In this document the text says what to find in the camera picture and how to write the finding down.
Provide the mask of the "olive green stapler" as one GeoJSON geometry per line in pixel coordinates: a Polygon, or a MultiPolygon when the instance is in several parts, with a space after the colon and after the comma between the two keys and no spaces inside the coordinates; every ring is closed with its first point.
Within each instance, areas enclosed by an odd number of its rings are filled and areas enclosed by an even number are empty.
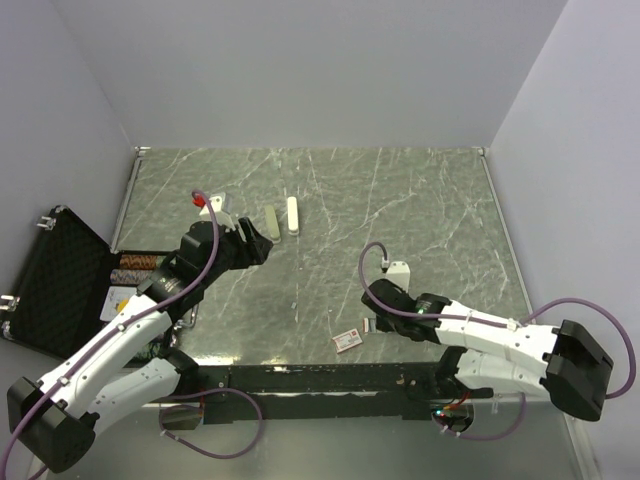
{"type": "Polygon", "coordinates": [[[281,242],[281,232],[274,206],[271,204],[266,205],[264,213],[269,237],[274,244],[278,244],[281,242]]]}

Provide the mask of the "staple box tray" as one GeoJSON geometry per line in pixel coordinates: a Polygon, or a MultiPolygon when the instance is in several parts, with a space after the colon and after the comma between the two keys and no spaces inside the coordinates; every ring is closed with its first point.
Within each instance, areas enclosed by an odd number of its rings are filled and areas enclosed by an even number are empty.
{"type": "Polygon", "coordinates": [[[364,318],[363,319],[363,332],[364,333],[376,333],[376,319],[375,318],[364,318]]]}

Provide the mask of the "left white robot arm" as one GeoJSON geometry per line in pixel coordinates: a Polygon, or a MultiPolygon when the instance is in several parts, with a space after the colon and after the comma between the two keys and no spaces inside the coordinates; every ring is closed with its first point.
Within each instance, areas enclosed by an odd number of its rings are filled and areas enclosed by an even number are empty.
{"type": "Polygon", "coordinates": [[[9,443],[22,443],[60,473],[77,463],[104,430],[142,405],[199,400],[205,394],[199,366],[175,348],[161,350],[124,377],[115,375],[200,303],[222,274],[264,264],[272,248],[246,217],[232,227],[194,223],[179,248],[87,344],[39,380],[22,377],[9,388],[9,443]]]}

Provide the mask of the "white stapler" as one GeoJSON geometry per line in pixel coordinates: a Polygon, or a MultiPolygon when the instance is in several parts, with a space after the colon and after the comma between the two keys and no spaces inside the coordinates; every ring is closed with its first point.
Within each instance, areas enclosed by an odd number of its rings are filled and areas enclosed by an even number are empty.
{"type": "Polygon", "coordinates": [[[299,208],[298,201],[295,196],[290,196],[287,198],[287,229],[290,235],[299,235],[299,208]]]}

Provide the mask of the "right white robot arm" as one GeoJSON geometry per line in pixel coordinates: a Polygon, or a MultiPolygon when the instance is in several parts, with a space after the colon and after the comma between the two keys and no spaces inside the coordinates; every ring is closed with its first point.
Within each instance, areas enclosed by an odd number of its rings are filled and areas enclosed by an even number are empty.
{"type": "Polygon", "coordinates": [[[436,374],[446,397],[490,389],[548,399],[581,420],[595,422],[602,415],[614,362],[577,322],[525,325],[440,295],[412,298],[386,278],[371,283],[361,301],[380,329],[443,345],[453,354],[456,363],[436,374]]]}

